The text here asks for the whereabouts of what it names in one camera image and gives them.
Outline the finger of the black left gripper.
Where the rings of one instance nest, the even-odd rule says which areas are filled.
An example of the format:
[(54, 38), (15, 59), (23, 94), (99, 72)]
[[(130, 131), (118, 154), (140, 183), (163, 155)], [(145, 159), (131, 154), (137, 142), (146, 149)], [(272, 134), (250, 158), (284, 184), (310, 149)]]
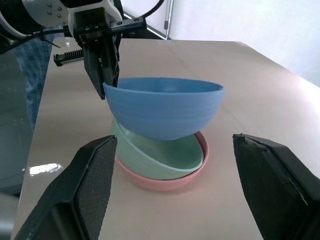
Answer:
[(83, 61), (84, 68), (89, 76), (95, 90), (99, 97), (104, 100), (105, 92), (103, 88), (103, 74), (101, 72), (102, 66), (96, 54), (96, 45), (93, 41), (87, 41), (83, 45)]
[(103, 81), (109, 86), (117, 87), (120, 74), (119, 53), (111, 35), (102, 38), (100, 58)]

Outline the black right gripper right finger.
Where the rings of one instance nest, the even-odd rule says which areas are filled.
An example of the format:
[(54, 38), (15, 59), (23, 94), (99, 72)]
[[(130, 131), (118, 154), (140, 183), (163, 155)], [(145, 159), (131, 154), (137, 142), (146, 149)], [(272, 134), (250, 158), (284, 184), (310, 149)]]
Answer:
[(234, 134), (244, 197), (265, 240), (320, 238), (320, 180), (285, 145)]

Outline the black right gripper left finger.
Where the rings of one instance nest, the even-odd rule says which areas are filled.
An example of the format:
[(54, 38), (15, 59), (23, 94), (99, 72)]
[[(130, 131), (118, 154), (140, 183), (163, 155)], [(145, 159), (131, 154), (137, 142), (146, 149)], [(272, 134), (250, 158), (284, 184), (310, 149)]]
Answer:
[(117, 138), (82, 146), (46, 188), (17, 240), (96, 240), (111, 194)]

